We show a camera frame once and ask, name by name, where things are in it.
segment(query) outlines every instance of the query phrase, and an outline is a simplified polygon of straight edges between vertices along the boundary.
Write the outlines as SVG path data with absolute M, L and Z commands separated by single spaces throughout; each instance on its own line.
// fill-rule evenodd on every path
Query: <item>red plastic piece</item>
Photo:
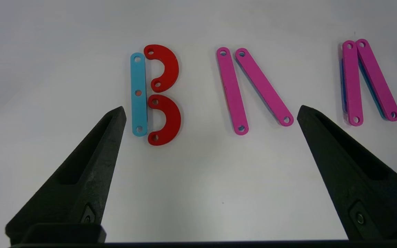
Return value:
M 159 44 L 149 44 L 143 52 L 147 59 L 161 61 L 165 66 L 162 76 L 151 81 L 151 89 L 158 93 L 169 89 L 179 76 L 179 63 L 174 53 Z
M 181 116 L 177 105 L 168 97 L 154 94 L 148 98 L 148 106 L 161 110 L 166 116 L 165 126 L 148 135 L 148 142 L 153 146 L 161 146 L 175 138 L 180 130 Z

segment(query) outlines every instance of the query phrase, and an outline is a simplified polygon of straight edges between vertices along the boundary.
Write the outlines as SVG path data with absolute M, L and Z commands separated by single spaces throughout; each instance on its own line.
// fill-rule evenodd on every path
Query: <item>pink link bar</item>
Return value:
M 358 49 L 354 41 L 342 44 L 342 59 L 348 122 L 357 127 L 362 125 L 364 117 L 359 86 Z
M 260 93 L 264 102 L 274 113 L 278 122 L 285 127 L 292 125 L 292 114 L 287 109 L 286 105 L 274 90 L 271 83 L 269 83 L 266 76 L 263 74 L 260 67 L 258 67 L 257 63 L 254 61 L 254 58 L 252 58 L 247 49 L 238 49 L 235 52 L 235 58 L 251 80 L 254 87 L 257 88 L 257 91 Z
M 356 41 L 358 55 L 364 66 L 367 77 L 375 92 L 385 118 L 389 121 L 397 121 L 397 105 L 390 92 L 375 55 L 373 54 L 368 41 L 360 39 Z
M 249 126 L 247 125 L 246 113 L 244 112 L 243 100 L 241 99 L 231 53 L 228 48 L 220 47 L 216 55 L 234 131 L 238 135 L 247 134 Z

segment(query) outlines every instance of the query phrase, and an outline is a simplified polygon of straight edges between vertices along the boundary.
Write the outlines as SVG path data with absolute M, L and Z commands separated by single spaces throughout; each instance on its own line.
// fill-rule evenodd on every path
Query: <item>white table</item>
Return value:
M 246 47 L 294 117 L 302 104 L 322 111 L 397 172 L 397 122 L 381 119 L 362 77 L 364 124 L 343 118 L 339 45 L 358 38 L 397 102 L 394 0 L 0 1 L 0 247 L 5 224 L 119 105 L 107 241 L 345 239 L 298 122 L 280 126 L 238 66 L 250 130 L 232 131 L 215 51 Z M 147 44 L 180 61 L 163 94 L 182 127 L 162 147 L 131 132 L 129 56 Z M 162 71 L 147 61 L 148 85 Z

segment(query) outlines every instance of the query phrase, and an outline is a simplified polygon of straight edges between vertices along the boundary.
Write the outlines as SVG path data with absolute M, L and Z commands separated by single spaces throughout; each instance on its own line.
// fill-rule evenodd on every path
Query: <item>blue plastic strip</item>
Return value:
M 145 55 L 133 53 L 131 64 L 131 120 L 133 134 L 145 136 L 148 132 L 148 114 L 146 108 Z
M 344 82 L 344 60 L 339 63 L 339 71 L 341 73 L 341 97 L 342 97 L 342 111 L 347 113 L 347 96 L 345 95 L 345 82 Z
M 373 87 L 371 86 L 370 80 L 368 79 L 368 76 L 367 76 L 367 72 L 365 71 L 364 66 L 361 63 L 361 61 L 359 61 L 359 69 L 361 69 L 361 72 L 364 76 L 365 83 L 367 83 L 367 87 L 370 90 L 371 97 L 373 98 L 373 101 L 375 101 L 375 104 L 376 104 L 376 107 L 378 108 L 379 114 L 381 115 L 381 117 L 383 119 L 387 120 L 387 118 L 384 116 L 383 109 L 381 108 L 381 104 L 379 103 L 379 101 L 376 97 L 375 91 L 373 90 Z

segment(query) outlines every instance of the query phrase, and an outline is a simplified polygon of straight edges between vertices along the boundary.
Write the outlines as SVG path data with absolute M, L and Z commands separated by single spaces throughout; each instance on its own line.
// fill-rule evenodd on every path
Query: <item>plastic part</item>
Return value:
M 168 97 L 154 94 L 148 98 L 148 106 L 161 110 L 166 116 L 165 126 L 148 135 L 148 142 L 153 146 L 161 146 L 175 138 L 180 130 L 181 115 L 177 105 Z
M 133 53 L 131 65 L 131 121 L 133 134 L 144 136 L 148 132 L 148 114 L 146 108 L 145 55 Z
M 278 122 L 285 127 L 292 125 L 292 114 L 274 90 L 271 83 L 269 83 L 266 76 L 263 74 L 260 67 L 258 67 L 254 58 L 252 58 L 247 49 L 238 49 L 235 53 L 235 58 L 246 73 L 247 77 L 251 80 L 254 87 L 257 89 L 263 101 L 274 113 Z
M 161 61 L 165 66 L 163 74 L 151 81 L 151 89 L 157 93 L 169 89 L 179 76 L 179 63 L 174 53 L 159 44 L 147 45 L 144 53 L 147 59 Z
M 397 121 L 397 105 L 390 92 L 375 55 L 373 54 L 368 41 L 359 39 L 356 41 L 358 56 L 368 76 L 375 97 L 381 106 L 384 117 L 388 121 Z
M 359 86 L 358 50 L 354 41 L 342 44 L 342 59 L 348 122 L 352 126 L 360 126 L 364 122 L 364 115 Z
M 238 135 L 245 135 L 249 131 L 249 126 L 230 50 L 220 47 L 216 56 L 234 132 Z

